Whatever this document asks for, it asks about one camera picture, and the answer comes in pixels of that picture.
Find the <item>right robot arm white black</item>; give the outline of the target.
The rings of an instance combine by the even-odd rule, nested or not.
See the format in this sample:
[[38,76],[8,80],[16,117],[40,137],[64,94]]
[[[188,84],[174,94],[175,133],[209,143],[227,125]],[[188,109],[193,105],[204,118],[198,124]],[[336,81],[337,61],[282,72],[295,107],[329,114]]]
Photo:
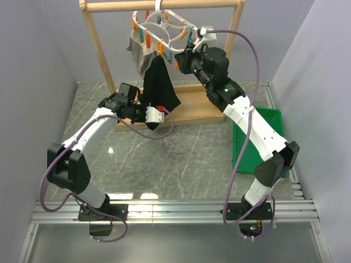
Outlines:
[[224,221],[254,219],[276,183],[295,164],[299,145],[279,135],[252,105],[244,90],[228,77],[229,60],[223,49],[204,45],[201,51],[194,52],[188,46],[175,55],[175,60],[180,72],[193,74],[204,86],[209,101],[245,133],[234,170],[238,169],[249,142],[263,161],[254,169],[255,179],[242,197],[239,208],[233,209],[225,201],[222,211]]

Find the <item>orange clothes peg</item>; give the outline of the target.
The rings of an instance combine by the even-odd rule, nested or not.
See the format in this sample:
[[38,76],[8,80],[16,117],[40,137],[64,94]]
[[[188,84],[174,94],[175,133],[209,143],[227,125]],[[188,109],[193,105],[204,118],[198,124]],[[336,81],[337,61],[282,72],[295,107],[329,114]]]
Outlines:
[[163,53],[164,53],[164,45],[161,43],[157,43],[157,51],[159,56],[163,58]]

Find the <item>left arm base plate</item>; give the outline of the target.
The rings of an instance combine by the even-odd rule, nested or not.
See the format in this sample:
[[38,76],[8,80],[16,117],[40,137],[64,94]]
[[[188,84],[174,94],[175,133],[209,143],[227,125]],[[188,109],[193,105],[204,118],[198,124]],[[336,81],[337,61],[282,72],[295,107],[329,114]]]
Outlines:
[[82,205],[78,214],[78,221],[108,221],[126,220],[128,204],[109,204],[103,209]]

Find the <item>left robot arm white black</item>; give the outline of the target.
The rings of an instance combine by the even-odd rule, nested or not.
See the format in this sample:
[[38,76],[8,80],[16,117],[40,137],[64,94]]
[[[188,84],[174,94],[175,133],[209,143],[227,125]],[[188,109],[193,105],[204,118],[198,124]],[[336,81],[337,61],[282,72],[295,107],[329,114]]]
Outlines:
[[82,206],[81,212],[93,220],[112,217],[109,196],[98,189],[91,178],[88,158],[96,145],[119,122],[144,123],[150,109],[138,102],[141,90],[121,83],[118,91],[102,99],[91,118],[62,144],[53,143],[47,150],[47,170],[42,181],[69,190]]

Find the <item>black underwear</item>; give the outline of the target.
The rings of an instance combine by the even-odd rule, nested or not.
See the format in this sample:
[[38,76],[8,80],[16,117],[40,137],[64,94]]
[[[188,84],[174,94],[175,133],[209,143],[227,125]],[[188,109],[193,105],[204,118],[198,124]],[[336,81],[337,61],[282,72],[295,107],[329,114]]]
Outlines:
[[[165,61],[161,56],[153,59],[151,66],[145,73],[140,104],[155,108],[162,106],[168,112],[172,112],[181,104],[174,91]],[[146,123],[146,125],[150,130],[154,130],[159,124]]]

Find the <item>white plastic clip hanger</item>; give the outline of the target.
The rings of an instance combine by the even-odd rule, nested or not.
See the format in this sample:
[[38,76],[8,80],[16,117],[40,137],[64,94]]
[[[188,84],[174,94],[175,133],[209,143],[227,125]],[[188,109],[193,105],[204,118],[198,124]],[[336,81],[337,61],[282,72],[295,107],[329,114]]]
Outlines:
[[145,19],[139,20],[139,12],[132,14],[133,31],[139,33],[140,41],[146,41],[148,48],[154,43],[164,45],[164,53],[182,53],[187,47],[193,48],[197,27],[175,12],[161,9],[161,1],[155,2],[155,11],[145,11]]

